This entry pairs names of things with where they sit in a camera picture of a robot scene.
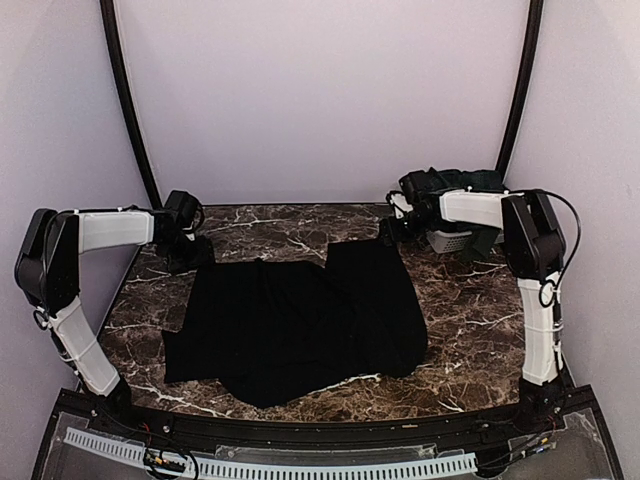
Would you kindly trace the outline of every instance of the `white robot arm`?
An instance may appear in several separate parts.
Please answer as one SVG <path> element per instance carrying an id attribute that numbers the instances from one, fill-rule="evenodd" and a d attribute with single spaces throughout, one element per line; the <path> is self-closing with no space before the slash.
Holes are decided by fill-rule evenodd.
<path id="1" fill-rule="evenodd" d="M 179 191 L 172 192 L 165 207 L 156 211 L 136 207 L 84 212 L 41 209 L 34 214 L 16 263 L 16 282 L 35 307 L 38 326 L 51 332 L 61 358 L 90 392 L 109 397 L 123 382 L 82 309 L 79 255 L 154 243 L 171 273 L 197 268 L 214 259 L 211 243 L 194 236 L 198 215 L 201 223 L 200 203 Z"/>
<path id="2" fill-rule="evenodd" d="M 381 237 L 406 241 L 436 230 L 443 222 L 503 231 L 507 265 L 517 279 L 524 307 L 525 361 L 519 385 L 522 419 L 546 414 L 540 405 L 553 405 L 564 388 L 559 284 L 565 241 L 549 192 L 429 192 L 420 175 L 422 172 L 413 172 L 403 177 L 403 192 L 387 197 L 395 216 L 381 222 Z"/>
<path id="3" fill-rule="evenodd" d="M 509 193 L 454 190 L 440 196 L 440 213 L 442 219 L 449 222 L 473 223 L 504 230 L 503 199 L 512 196 L 514 195 Z M 505 249 L 509 252 L 511 238 L 507 232 Z M 558 249 L 564 253 L 564 242 L 560 236 L 557 240 Z M 560 304 L 559 276 L 560 272 L 556 270 L 545 272 L 544 279 L 517 279 L 524 308 L 525 360 L 522 377 L 535 385 L 544 385 L 554 380 L 563 367 L 560 341 L 562 319 L 555 318 L 554 315 L 554 307 L 556 314 L 559 312 L 556 306 Z"/>

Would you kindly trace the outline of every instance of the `gray basket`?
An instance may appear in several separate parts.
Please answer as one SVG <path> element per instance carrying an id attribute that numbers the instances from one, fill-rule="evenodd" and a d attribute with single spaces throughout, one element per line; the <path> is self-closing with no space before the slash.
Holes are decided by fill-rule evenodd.
<path id="1" fill-rule="evenodd" d="M 427 240 L 436 253 L 451 253 L 462 250 L 471 237 L 471 232 L 447 233 L 437 230 L 427 232 Z M 496 243 L 502 243 L 504 235 L 500 232 Z"/>

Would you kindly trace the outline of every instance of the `black cable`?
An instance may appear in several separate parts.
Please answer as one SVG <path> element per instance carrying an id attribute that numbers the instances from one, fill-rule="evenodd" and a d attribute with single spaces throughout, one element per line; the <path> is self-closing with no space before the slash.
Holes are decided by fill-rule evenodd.
<path id="1" fill-rule="evenodd" d="M 111 414 L 109 414 L 109 412 L 107 412 L 100 404 L 96 404 L 96 407 L 98 408 L 98 410 L 100 410 L 109 420 L 111 420 L 113 423 L 115 423 L 116 425 L 124 428 L 125 430 L 128 430 L 132 433 L 141 433 L 143 435 L 147 435 L 149 437 L 155 437 L 158 438 L 160 440 L 164 440 L 165 442 L 168 442 L 170 445 L 173 445 L 173 448 L 176 450 L 176 452 L 178 453 L 178 455 L 182 456 L 183 458 L 186 458 L 186 456 L 188 456 L 189 458 L 191 458 L 191 461 L 193 462 L 193 469 L 194 469 L 194 477 L 193 480 L 198 480 L 199 476 L 200 476 L 200 467 L 198 466 L 198 462 L 196 461 L 196 457 L 193 455 L 193 453 L 191 453 L 191 450 L 189 450 L 188 448 L 186 448 L 184 445 L 181 445 L 180 443 L 176 442 L 175 440 L 173 440 L 170 437 L 167 437 L 166 435 L 161 435 L 159 433 L 154 433 L 151 431 L 147 431 L 147 430 L 142 430 L 140 428 L 134 428 L 134 427 L 130 427 L 129 425 L 125 425 L 124 423 L 122 423 L 121 421 L 119 421 L 118 419 L 114 418 L 113 416 L 111 416 Z"/>
<path id="2" fill-rule="evenodd" d="M 478 465 L 478 468 L 487 468 L 489 465 L 493 465 L 494 463 L 497 463 L 501 460 L 504 460 L 507 457 L 510 457 L 511 455 L 514 454 L 519 454 L 522 452 L 522 450 L 526 449 L 532 442 L 534 441 L 539 441 L 542 437 L 545 436 L 545 434 L 547 433 L 547 430 L 550 426 L 553 425 L 553 422 L 549 422 L 547 423 L 542 430 L 539 430 L 537 433 L 535 433 L 534 437 L 520 443 L 518 446 L 512 448 L 511 450 L 509 450 L 507 453 L 505 453 L 504 455 L 499 456 L 498 458 L 494 458 L 493 460 L 490 460 L 488 462 L 485 462 L 481 465 Z"/>
<path id="3" fill-rule="evenodd" d="M 576 227 L 577 227 L 576 242 L 573 245 L 573 250 L 571 250 L 571 254 L 567 259 L 567 262 L 564 264 L 564 267 L 562 267 L 562 270 L 560 271 L 560 276 L 558 277 L 558 281 L 556 282 L 549 278 L 541 285 L 540 290 L 538 291 L 538 301 L 540 302 L 540 305 L 542 305 L 542 307 L 544 308 L 550 307 L 557 300 L 557 291 L 560 288 L 560 284 L 562 283 L 562 280 L 564 279 L 565 274 L 567 273 L 567 269 L 569 268 L 569 265 L 571 265 L 571 262 L 576 256 L 576 252 L 578 251 L 578 247 L 580 246 L 580 241 L 582 240 L 582 221 L 580 220 L 580 215 L 578 214 L 578 211 L 576 210 L 576 208 L 571 204 L 571 202 L 569 202 L 569 200 L 564 198 L 562 195 L 559 195 L 554 192 L 550 192 L 548 190 L 534 188 L 530 190 L 513 190 L 510 193 L 514 193 L 514 194 L 541 193 L 543 195 L 547 195 L 548 197 L 553 197 L 555 199 L 558 199 L 562 203 L 564 203 L 567 207 L 569 207 L 569 210 L 571 210 L 571 213 L 573 214 L 573 217 L 576 220 Z M 551 285 L 553 288 L 553 294 L 551 295 L 551 300 L 549 300 L 549 302 L 545 302 L 544 299 L 542 298 L 542 294 L 544 293 L 544 289 L 547 285 Z"/>

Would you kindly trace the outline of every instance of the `brown marble table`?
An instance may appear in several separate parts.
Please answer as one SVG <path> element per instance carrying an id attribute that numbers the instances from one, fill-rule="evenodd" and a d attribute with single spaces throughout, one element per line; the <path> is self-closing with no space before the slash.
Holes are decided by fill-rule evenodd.
<path id="1" fill-rule="evenodd" d="M 374 238 L 384 205 L 207 207 L 202 232 L 218 262 L 310 260 L 327 244 Z M 504 258 L 462 264 L 421 242 L 401 245 L 427 323 L 424 362 L 403 379 L 367 376 L 264 410 L 216 380 L 165 385 L 160 330 L 180 330 L 194 273 L 170 276 L 145 247 L 115 300 L 100 343 L 133 390 L 134 403 L 246 420 L 328 422 L 410 419 L 517 401 L 524 359 L 522 304 Z"/>

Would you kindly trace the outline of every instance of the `gray wall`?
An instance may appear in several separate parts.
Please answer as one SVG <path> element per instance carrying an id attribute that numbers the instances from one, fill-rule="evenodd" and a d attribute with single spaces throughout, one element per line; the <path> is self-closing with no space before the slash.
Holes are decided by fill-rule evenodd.
<path id="1" fill-rule="evenodd" d="M 108 62 L 98 0 L 0 2 L 0 478 L 29 478 L 61 386 L 73 387 L 35 326 L 13 264 L 38 207 L 145 203 Z M 97 328 L 131 259 L 82 259 Z"/>
<path id="2" fill-rule="evenodd" d="M 547 2 L 508 175 L 511 187 L 565 195 L 582 216 L 583 244 L 563 289 L 564 344 L 631 479 L 640 479 L 639 24 L 637 1 Z M 571 215 L 562 220 L 575 238 Z"/>
<path id="3" fill-rule="evenodd" d="M 527 0 L 118 1 L 163 195 L 381 201 L 410 170 L 493 168 Z"/>

